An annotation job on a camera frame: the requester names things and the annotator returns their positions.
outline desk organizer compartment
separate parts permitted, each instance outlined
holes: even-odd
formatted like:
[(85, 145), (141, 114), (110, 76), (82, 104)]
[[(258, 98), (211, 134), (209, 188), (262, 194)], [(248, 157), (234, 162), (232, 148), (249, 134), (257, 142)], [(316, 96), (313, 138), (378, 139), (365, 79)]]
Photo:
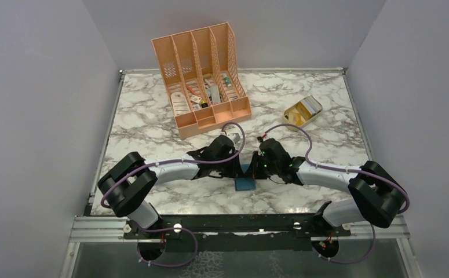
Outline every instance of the desk organizer compartment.
[[(152, 44), (182, 139), (218, 129), (231, 120), (251, 119), (250, 100), (238, 79), (235, 35), (228, 23), (153, 39)], [(204, 78), (217, 85), (219, 101), (208, 96)], [(184, 96), (177, 105), (171, 101), (174, 92)], [(195, 105), (190, 99), (193, 92), (208, 107)], [(183, 100), (188, 111), (182, 108)]]

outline gray wall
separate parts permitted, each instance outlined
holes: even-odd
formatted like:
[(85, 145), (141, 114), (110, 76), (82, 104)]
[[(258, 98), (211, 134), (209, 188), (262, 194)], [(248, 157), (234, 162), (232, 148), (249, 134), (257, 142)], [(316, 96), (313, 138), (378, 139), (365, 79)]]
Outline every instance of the gray wall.
[(158, 68), (151, 39), (228, 21), (238, 66), (347, 67), (384, 0), (84, 0), (122, 69)]
[(375, 157), (411, 196), (425, 277), (449, 277), (449, 1), (387, 0), (348, 70)]
[(117, 78), (81, 0), (0, 1), (0, 277), (59, 276)]

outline blue block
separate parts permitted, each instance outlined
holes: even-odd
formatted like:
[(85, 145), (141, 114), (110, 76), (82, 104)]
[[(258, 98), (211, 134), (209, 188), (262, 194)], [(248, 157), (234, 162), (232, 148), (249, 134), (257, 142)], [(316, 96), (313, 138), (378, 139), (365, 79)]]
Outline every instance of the blue block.
[[(241, 165), (241, 170), (245, 172), (249, 164)], [(255, 184), (255, 180), (252, 178), (235, 178), (235, 190), (236, 191), (246, 191), (246, 190), (255, 190), (257, 186)]]

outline small items in organizer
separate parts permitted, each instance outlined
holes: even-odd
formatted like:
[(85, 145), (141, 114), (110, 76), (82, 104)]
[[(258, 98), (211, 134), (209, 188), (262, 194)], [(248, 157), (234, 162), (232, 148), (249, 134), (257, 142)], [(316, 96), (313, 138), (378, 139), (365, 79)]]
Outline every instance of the small items in organizer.
[(185, 96), (180, 92), (174, 92), (171, 94), (171, 106), (173, 107), (175, 116), (190, 113), (187, 98), (185, 98)]
[[(250, 99), (238, 78), (235, 34), (228, 23), (156, 38), (152, 45), (182, 139), (230, 120), (251, 118)], [(184, 96), (180, 103), (171, 99), (176, 92)]]
[(200, 104), (202, 102), (202, 98), (198, 97), (196, 95), (193, 95), (193, 96), (190, 96), (190, 101), (192, 101), (193, 103)]
[(210, 87), (210, 94), (211, 94), (211, 101), (214, 104), (221, 103), (221, 97), (219, 95), (219, 89), (217, 88), (217, 85), (212, 85)]

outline white marble surface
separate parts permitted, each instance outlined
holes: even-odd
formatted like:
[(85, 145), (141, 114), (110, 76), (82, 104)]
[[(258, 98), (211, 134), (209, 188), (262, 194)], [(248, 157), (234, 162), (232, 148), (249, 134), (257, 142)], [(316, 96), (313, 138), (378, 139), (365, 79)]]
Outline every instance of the white marble surface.
[[(239, 78), (250, 97), (253, 114), (251, 120), (241, 123), (248, 138), (240, 155), (242, 163), (249, 162), (251, 153), (258, 149), (255, 138), (280, 123), (281, 113), (309, 94), (324, 107), (322, 115), (306, 126), (313, 138), (311, 159), (341, 165), (360, 165), (367, 160), (341, 74), (245, 72)], [(238, 129), (230, 127), (228, 132)], [(182, 141), (161, 76), (126, 75), (101, 175), (128, 152), (137, 151), (144, 158), (171, 158), (206, 146), (218, 135), (214, 130)], [(268, 137), (279, 140), (291, 156), (302, 156), (308, 148), (303, 135), (285, 127), (270, 132)], [(316, 185), (280, 185), (268, 180), (257, 181), (255, 191), (236, 192), (232, 179), (202, 178), (158, 185), (146, 200), (160, 214), (250, 214), (314, 212), (327, 200), (348, 197)], [(92, 215), (113, 215), (100, 206), (100, 200), (97, 191)]]

